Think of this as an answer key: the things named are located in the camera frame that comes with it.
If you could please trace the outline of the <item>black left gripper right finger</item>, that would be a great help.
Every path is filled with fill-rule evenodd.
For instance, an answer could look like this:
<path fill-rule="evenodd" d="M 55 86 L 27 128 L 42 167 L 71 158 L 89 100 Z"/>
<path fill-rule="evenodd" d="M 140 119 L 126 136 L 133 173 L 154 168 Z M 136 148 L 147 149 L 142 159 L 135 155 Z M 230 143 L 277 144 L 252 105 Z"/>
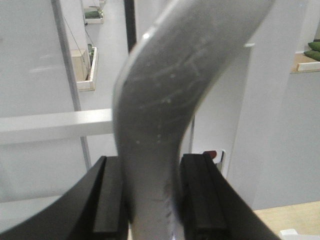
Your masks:
<path fill-rule="evenodd" d="M 185 239 L 278 239 L 235 192 L 208 154 L 185 154 L 180 172 Z"/>

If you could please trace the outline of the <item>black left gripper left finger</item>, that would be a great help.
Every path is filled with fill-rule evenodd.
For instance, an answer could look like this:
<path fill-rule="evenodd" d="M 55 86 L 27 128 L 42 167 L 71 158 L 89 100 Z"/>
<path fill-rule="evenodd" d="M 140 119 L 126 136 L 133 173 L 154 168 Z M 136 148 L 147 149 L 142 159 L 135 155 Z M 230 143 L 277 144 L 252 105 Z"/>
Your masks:
<path fill-rule="evenodd" d="M 101 156 L 64 195 L 2 240 L 126 240 L 128 214 L 120 161 Z"/>

